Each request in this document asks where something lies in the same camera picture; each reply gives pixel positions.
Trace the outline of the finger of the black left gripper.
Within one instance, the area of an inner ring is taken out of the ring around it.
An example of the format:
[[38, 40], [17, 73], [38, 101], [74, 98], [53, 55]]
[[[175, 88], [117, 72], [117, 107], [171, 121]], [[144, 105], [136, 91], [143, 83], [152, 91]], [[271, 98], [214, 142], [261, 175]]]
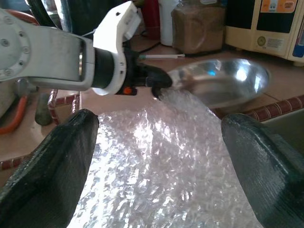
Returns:
[[163, 94], [166, 92], [166, 88], [160, 87], [153, 87], [152, 88], [152, 95], [155, 99], [163, 99]]
[[168, 88], [172, 86], [171, 77], [161, 68], [145, 66], [143, 72], [146, 87]]

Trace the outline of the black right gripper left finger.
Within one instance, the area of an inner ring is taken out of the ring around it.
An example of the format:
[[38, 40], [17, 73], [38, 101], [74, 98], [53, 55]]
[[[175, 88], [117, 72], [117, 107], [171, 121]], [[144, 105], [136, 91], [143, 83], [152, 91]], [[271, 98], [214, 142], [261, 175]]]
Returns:
[[98, 117], [82, 109], [45, 137], [0, 192], [1, 227], [69, 225], [88, 176], [98, 127]]

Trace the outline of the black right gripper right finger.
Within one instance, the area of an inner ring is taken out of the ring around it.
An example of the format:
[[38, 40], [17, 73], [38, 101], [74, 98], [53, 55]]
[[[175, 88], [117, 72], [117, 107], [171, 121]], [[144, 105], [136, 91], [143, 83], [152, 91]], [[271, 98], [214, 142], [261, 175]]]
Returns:
[[304, 226], [304, 156], [245, 115], [221, 120], [222, 138], [255, 217], [265, 228]]

